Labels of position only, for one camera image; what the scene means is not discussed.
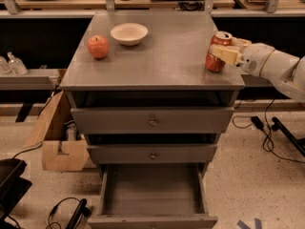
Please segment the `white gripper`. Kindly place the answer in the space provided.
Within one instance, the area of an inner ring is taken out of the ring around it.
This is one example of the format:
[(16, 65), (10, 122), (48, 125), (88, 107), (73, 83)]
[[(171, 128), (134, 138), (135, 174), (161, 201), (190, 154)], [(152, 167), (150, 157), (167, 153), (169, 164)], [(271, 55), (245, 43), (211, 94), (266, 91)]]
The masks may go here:
[(242, 38), (232, 38), (232, 46), (212, 44), (209, 53), (229, 65), (236, 65), (252, 76), (260, 76), (261, 70), (275, 48)]

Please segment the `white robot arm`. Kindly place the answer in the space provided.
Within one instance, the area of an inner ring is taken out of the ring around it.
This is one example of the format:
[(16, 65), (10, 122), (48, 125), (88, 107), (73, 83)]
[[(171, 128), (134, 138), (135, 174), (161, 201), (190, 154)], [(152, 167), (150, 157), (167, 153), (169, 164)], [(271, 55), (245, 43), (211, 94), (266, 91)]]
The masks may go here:
[(212, 45), (209, 52), (229, 65), (239, 65), (245, 73), (268, 80), (285, 96), (305, 103), (305, 57), (235, 37), (231, 46)]

